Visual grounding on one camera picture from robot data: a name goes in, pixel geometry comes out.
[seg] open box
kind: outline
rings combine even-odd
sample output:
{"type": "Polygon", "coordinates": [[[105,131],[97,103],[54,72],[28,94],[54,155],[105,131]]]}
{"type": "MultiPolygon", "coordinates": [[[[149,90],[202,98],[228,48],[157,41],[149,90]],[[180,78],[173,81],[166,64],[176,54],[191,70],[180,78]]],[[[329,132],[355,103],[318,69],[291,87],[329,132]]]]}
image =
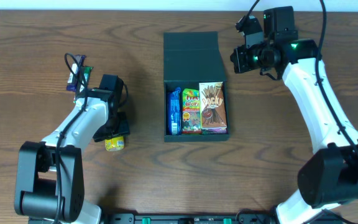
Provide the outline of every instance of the open box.
{"type": "Polygon", "coordinates": [[[226,75],[219,53],[217,32],[164,33],[164,92],[165,142],[226,141],[229,139],[226,75]],[[170,135],[167,124],[167,93],[173,92],[176,87],[180,87],[182,91],[185,88],[199,90],[199,83],[206,82],[223,82],[227,133],[170,135]]]}

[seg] table surface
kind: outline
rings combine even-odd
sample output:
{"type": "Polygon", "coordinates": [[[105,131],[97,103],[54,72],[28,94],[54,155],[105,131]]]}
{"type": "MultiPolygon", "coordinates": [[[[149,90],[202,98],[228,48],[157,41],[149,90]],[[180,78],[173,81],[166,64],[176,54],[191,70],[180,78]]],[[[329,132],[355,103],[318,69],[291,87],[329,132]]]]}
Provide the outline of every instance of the table surface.
{"type": "MultiPolygon", "coordinates": [[[[90,142],[83,155],[85,198],[108,211],[236,213],[268,210],[296,189],[312,156],[308,130],[283,82],[235,74],[229,56],[244,43],[243,12],[0,11],[0,223],[25,223],[13,209],[17,155],[73,109],[65,52],[128,86],[131,135],[119,152],[90,142]],[[227,68],[227,142],[164,143],[163,33],[218,31],[227,68]]],[[[262,13],[256,16],[261,21],[262,13]]],[[[300,38],[318,40],[320,12],[295,13],[300,38]]],[[[331,85],[358,130],[358,13],[328,14],[323,59],[331,85]]],[[[337,211],[358,221],[358,201],[337,211]]]]}

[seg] yellow package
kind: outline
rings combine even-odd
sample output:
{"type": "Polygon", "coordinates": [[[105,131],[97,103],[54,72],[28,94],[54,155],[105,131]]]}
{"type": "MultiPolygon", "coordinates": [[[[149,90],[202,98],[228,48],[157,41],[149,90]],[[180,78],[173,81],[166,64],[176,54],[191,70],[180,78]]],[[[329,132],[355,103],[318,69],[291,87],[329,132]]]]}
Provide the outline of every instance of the yellow package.
{"type": "Polygon", "coordinates": [[[118,151],[124,148],[124,136],[115,137],[104,141],[107,151],[118,151]]]}

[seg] white background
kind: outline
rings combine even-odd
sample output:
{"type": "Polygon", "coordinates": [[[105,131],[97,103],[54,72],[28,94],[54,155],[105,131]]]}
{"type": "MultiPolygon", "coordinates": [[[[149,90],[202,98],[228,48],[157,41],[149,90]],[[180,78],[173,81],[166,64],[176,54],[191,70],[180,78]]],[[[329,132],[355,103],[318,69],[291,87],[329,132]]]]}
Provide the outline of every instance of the white background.
{"type": "MultiPolygon", "coordinates": [[[[358,12],[358,0],[325,0],[327,11],[358,12]]],[[[169,11],[248,11],[254,0],[0,0],[0,9],[115,9],[169,11]]],[[[261,0],[255,11],[293,6],[321,11],[319,0],[261,0]]]]}

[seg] blue wrapper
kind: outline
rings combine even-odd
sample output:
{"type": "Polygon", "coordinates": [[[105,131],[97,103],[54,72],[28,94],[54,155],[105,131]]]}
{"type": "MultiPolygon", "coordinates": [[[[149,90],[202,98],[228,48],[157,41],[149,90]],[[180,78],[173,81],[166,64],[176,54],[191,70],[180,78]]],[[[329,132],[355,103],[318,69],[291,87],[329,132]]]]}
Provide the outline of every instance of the blue wrapper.
{"type": "Polygon", "coordinates": [[[168,93],[168,132],[172,135],[181,134],[181,113],[180,113],[180,87],[173,93],[168,93]]]}

